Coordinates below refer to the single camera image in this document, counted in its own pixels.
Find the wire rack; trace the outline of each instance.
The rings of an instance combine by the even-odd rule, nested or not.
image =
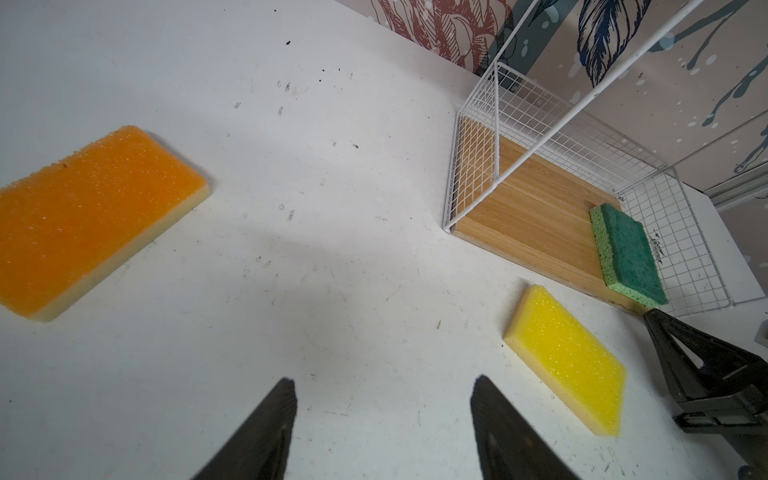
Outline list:
[[[446,231],[501,183],[500,137],[530,149],[572,107],[493,62],[456,118]],[[614,195],[644,225],[670,300],[663,310],[685,316],[733,304],[682,183],[653,151],[581,111],[535,153]]]

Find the scratch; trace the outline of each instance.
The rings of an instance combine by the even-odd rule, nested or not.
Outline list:
[[[394,292],[390,293],[390,294],[389,294],[389,296],[388,296],[388,297],[386,297],[386,300],[385,300],[385,301],[386,301],[386,302],[389,302],[389,298],[390,298],[390,297],[392,297],[392,295],[394,295],[395,293],[398,293],[398,292],[400,291],[400,287],[401,287],[401,286],[402,286],[402,283],[400,283],[400,284],[397,286],[397,290],[395,290]]]

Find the yellow sponge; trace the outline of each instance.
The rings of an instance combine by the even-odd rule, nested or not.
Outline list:
[[[525,292],[504,341],[592,433],[619,435],[627,370],[547,289]]]

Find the scuffed white surface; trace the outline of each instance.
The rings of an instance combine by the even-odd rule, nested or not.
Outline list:
[[[214,191],[53,323],[0,313],[5,478],[189,478],[281,376],[287,478],[480,478],[480,374],[582,478],[735,474],[638,320],[442,232],[474,75],[327,0],[17,0],[0,45],[0,184],[136,124]],[[619,439],[502,345],[531,283],[627,366]]]

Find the light green sponge layer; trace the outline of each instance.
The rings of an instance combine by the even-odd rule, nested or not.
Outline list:
[[[598,245],[598,255],[600,255],[600,266],[603,268],[605,285],[614,292],[628,296],[641,305],[658,308],[659,303],[656,300],[619,283],[616,271],[614,270],[614,252],[608,239],[608,230],[605,226],[605,219],[603,218],[601,208],[594,207],[589,210],[589,217],[592,220],[595,243]]]

